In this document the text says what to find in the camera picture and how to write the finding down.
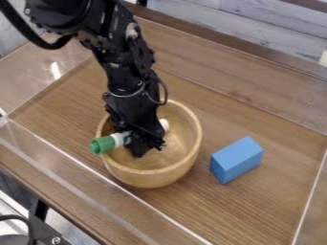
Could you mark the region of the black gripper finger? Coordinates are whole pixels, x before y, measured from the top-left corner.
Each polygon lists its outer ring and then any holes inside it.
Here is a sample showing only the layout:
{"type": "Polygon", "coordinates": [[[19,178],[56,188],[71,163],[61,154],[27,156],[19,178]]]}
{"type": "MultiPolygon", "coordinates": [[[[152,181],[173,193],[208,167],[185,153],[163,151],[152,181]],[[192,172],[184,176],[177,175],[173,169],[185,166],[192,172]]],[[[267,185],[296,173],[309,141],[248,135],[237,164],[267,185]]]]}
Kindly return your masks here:
{"type": "Polygon", "coordinates": [[[132,138],[132,142],[129,145],[129,150],[136,158],[141,158],[152,148],[156,148],[157,150],[163,149],[164,146],[163,137],[141,135],[140,133],[133,132],[131,138],[132,138]]]}
{"type": "Polygon", "coordinates": [[[117,132],[123,132],[129,128],[128,123],[128,111],[117,110],[115,111],[109,106],[105,108],[107,113],[109,114],[111,122],[113,124],[113,128],[117,132]]]}

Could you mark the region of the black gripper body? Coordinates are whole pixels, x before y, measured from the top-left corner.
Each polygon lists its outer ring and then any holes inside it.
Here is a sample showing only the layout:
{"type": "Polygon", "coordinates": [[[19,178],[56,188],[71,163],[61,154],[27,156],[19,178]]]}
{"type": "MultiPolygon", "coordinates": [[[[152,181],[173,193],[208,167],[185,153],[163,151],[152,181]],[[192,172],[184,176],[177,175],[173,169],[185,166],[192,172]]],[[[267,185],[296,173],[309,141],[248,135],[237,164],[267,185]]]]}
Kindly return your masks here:
{"type": "Polygon", "coordinates": [[[157,110],[165,105],[161,100],[159,87],[139,87],[135,90],[108,90],[104,95],[104,107],[109,106],[115,111],[128,111],[128,123],[133,132],[155,137],[161,136],[157,110]]]}

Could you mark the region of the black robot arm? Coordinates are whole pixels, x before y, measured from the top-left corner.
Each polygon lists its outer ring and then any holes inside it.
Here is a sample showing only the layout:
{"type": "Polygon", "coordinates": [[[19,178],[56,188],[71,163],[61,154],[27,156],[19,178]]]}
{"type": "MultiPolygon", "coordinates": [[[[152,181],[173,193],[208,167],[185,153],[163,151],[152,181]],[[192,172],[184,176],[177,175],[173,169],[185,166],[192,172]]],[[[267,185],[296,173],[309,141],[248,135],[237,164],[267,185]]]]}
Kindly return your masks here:
{"type": "Polygon", "coordinates": [[[104,109],[115,130],[131,134],[125,147],[137,158],[160,150],[157,110],[168,91],[153,70],[155,51],[121,0],[24,0],[23,11],[0,0],[0,12],[40,48],[57,50],[75,39],[92,52],[107,75],[104,109]]]}

